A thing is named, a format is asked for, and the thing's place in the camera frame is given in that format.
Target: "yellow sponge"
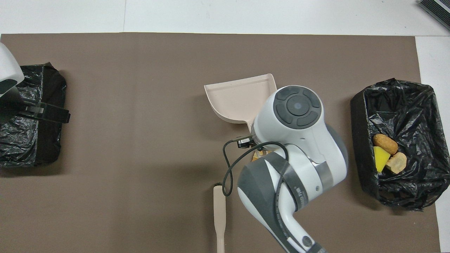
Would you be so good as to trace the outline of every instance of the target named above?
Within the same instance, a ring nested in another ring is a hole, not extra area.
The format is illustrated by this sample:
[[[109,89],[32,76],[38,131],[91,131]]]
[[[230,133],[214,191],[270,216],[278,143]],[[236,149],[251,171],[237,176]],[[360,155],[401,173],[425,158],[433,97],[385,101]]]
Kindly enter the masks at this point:
[[[375,167],[377,168],[378,173],[380,173],[391,157],[391,154],[377,146],[373,147],[373,153],[375,155]]]

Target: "black cable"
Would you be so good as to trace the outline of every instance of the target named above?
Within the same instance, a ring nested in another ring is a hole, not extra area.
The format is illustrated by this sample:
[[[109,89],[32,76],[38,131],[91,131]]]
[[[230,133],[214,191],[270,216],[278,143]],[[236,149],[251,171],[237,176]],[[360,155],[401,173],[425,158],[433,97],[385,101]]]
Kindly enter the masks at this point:
[[[281,143],[279,143],[279,142],[276,142],[276,141],[267,141],[267,142],[263,142],[263,143],[260,143],[260,144],[258,144],[258,145],[255,145],[255,146],[251,147],[249,150],[247,150],[245,153],[243,153],[238,159],[236,159],[236,161],[230,166],[230,163],[229,163],[228,158],[227,158],[226,153],[225,153],[225,147],[226,147],[228,144],[230,144],[231,142],[233,142],[233,141],[232,141],[232,140],[231,140],[231,141],[228,141],[228,142],[224,145],[224,147],[223,147],[223,152],[224,152],[224,156],[225,156],[225,161],[227,162],[227,165],[228,165],[228,170],[227,170],[227,172],[225,173],[224,179],[223,179],[223,181],[222,181],[222,193],[225,195],[225,197],[230,196],[230,195],[231,195],[231,192],[233,191],[233,174],[232,174],[232,171],[231,171],[231,170],[233,169],[233,167],[234,167],[240,160],[242,160],[246,155],[250,154],[252,151],[254,151],[254,150],[256,150],[256,149],[259,149],[259,148],[262,148],[262,147],[264,147],[264,146],[266,146],[266,145],[277,145],[277,146],[279,146],[279,147],[284,151],[284,157],[285,157],[285,159],[286,159],[287,161],[289,161],[288,150],[286,149],[286,147],[285,147],[283,144],[281,144]],[[230,175],[230,189],[229,189],[229,192],[226,192],[226,190],[225,190],[225,183],[226,183],[226,179],[228,178],[228,175]]]

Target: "dustpan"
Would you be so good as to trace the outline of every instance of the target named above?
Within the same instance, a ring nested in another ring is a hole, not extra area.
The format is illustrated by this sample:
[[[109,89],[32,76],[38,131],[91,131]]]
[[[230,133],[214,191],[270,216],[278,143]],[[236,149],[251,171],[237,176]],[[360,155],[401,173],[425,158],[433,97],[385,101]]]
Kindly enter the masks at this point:
[[[217,116],[230,123],[246,123],[249,130],[264,102],[276,90],[272,74],[205,85]]]

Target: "white panel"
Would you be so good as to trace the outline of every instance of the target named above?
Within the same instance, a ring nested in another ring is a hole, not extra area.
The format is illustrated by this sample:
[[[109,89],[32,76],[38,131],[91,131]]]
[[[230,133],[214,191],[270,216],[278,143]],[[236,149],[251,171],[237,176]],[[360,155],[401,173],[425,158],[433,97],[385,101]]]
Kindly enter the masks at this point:
[[[126,0],[0,1],[0,33],[122,32]]]
[[[433,87],[444,127],[445,140],[450,145],[450,37],[416,37],[420,78]],[[442,252],[450,252],[450,190],[436,201],[436,216]]]
[[[127,0],[124,31],[450,35],[415,0]]]

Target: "black trash bag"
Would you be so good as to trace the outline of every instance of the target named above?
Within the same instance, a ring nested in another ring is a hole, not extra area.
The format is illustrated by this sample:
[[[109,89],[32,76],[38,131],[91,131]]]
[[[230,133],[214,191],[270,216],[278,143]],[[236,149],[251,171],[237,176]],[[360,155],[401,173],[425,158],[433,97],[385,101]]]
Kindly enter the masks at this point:
[[[366,87],[351,100],[351,129],[361,187],[383,205],[420,211],[447,189],[449,152],[430,86],[389,79]],[[378,133],[395,140],[408,159],[398,175],[375,168]]]
[[[22,98],[64,107],[66,80],[50,63],[21,66],[25,80],[17,84]],[[61,123],[15,116],[0,125],[0,167],[34,167],[58,159]]]

